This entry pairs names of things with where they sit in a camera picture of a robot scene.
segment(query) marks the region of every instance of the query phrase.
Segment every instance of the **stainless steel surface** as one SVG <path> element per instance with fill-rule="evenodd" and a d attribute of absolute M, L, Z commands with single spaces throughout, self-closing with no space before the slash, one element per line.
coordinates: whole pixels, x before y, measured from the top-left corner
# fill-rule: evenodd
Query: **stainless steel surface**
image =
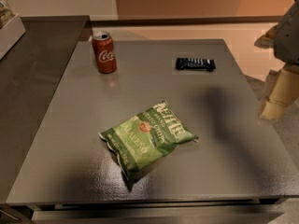
<path fill-rule="evenodd" d="M 19 218 L 14 217 L 13 215 L 11 215 L 10 213 L 8 213 L 8 212 L 6 212 L 6 211 L 4 211 L 4 210 L 1 210 L 1 209 L 0 209 L 0 213 L 2 213 L 2 214 L 6 215 L 6 216 L 8 216 L 8 217 L 10 217 L 10 218 L 12 218 L 12 219 L 14 219 L 14 220 L 19 220 Z"/>
<path fill-rule="evenodd" d="M 35 212 L 35 223 L 72 220 L 73 223 L 268 223 L 282 214 L 277 205 L 122 208 Z"/>
<path fill-rule="evenodd" d="M 0 61 L 0 203 L 4 203 L 88 17 L 25 18 Z"/>
<path fill-rule="evenodd" d="M 222 40 L 115 42 L 119 69 L 99 74 L 78 43 L 7 203 L 207 201 L 299 195 L 299 174 Z M 177 71 L 179 56 L 213 73 Z M 199 143 L 125 181 L 97 133 L 166 100 Z"/>

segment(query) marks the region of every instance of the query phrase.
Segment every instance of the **countertop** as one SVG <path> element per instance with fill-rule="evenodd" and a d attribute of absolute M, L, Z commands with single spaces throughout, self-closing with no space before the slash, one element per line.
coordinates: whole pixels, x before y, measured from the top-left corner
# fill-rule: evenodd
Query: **countertop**
<path fill-rule="evenodd" d="M 21 18 L 0 61 L 0 203 L 5 203 L 88 16 Z"/>
<path fill-rule="evenodd" d="M 80 42 L 33 140 L 8 204 L 192 202 L 299 195 L 299 174 L 221 39 L 115 42 L 118 70 L 98 73 Z M 215 59 L 212 73 L 178 71 L 180 56 Z M 162 100 L 189 142 L 126 181 L 98 137 Z"/>

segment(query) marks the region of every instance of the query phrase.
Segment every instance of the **snack bag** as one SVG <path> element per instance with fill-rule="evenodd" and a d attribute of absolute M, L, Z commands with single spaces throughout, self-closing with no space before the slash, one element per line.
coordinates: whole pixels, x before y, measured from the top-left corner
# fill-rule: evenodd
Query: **snack bag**
<path fill-rule="evenodd" d="M 167 102 L 161 102 L 99 135 L 117 155 L 128 179 L 171 153 L 177 145 L 197 138 L 183 126 Z"/>

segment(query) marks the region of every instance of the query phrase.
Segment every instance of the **coca-cola logo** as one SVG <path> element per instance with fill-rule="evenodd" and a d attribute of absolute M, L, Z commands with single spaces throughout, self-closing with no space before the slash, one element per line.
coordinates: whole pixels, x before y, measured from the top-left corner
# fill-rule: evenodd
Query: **coca-cola logo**
<path fill-rule="evenodd" d="M 99 54 L 99 61 L 101 63 L 106 63 L 106 62 L 112 61 L 112 60 L 114 60 L 114 53 L 113 53 L 113 51 L 108 52 L 107 50 L 103 50 Z"/>

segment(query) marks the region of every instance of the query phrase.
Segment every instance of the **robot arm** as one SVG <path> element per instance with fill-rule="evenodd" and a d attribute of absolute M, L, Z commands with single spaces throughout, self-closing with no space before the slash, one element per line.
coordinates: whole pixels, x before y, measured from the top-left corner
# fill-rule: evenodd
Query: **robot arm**
<path fill-rule="evenodd" d="M 265 81 L 259 117 L 273 121 L 299 98 L 299 0 L 260 41 L 267 39 L 275 57 L 286 63 L 278 72 L 270 71 Z"/>

